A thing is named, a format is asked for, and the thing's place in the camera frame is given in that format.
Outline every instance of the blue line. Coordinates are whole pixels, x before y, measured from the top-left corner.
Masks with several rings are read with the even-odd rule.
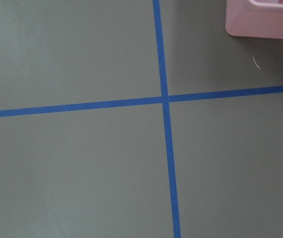
[[[184,102],[184,101],[196,101],[196,100],[215,99],[215,98],[231,98],[231,97],[273,94],[273,93],[283,93],[283,86],[172,95],[169,96],[169,101]]]
[[[163,118],[164,118],[165,136],[166,136],[166,149],[167,149],[167,162],[168,162],[168,173],[169,173],[173,233],[174,233],[174,238],[181,238],[179,208],[178,208],[177,190],[176,190],[172,131],[171,131],[166,60],[165,60],[165,50],[164,50],[164,42],[163,42],[159,0],[153,0],[153,11],[154,11],[156,37],[157,37],[161,95],[163,99],[162,107],[163,107]]]
[[[125,100],[93,102],[93,103],[79,103],[79,104],[47,106],[47,107],[37,107],[37,108],[11,109],[11,110],[1,110],[0,118],[32,115],[32,114],[43,114],[43,113],[57,113],[57,112],[69,112],[69,111],[79,111],[79,110],[89,110],[89,109],[159,104],[159,103],[162,103],[162,97],[125,99]]]

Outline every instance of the gray floor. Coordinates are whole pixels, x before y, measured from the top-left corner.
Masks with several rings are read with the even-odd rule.
[[[225,8],[161,2],[170,95],[283,85]],[[0,0],[0,110],[160,95],[151,0]],[[283,94],[170,109],[182,237],[283,237]],[[0,118],[0,237],[172,238],[162,105]]]

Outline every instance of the white curved mark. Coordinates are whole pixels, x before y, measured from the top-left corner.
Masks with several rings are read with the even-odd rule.
[[[255,61],[255,57],[254,57],[254,56],[252,56],[252,58],[253,58],[253,60],[254,60],[255,65],[257,66],[257,68],[261,69],[261,68],[259,67],[259,65],[256,63],[256,61]]]

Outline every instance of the horizontal blue line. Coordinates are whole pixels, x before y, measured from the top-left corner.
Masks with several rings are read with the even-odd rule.
[[[169,102],[172,103],[172,102],[196,101],[196,100],[215,99],[215,98],[231,98],[231,97],[242,97],[242,96],[252,96],[252,95],[262,95],[262,94],[273,94],[273,93],[283,93],[283,86],[171,95],[169,96]]]
[[[162,102],[162,97],[151,97],[151,98],[136,98],[136,99],[105,101],[105,102],[46,106],[46,107],[36,107],[36,108],[10,109],[10,110],[1,110],[0,118],[32,115],[32,114],[58,113],[58,112],[89,110],[89,109],[148,105],[148,104],[158,104],[161,102]]]

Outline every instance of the pink box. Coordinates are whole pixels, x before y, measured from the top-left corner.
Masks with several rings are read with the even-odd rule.
[[[226,31],[232,36],[283,39],[283,0],[227,0]]]

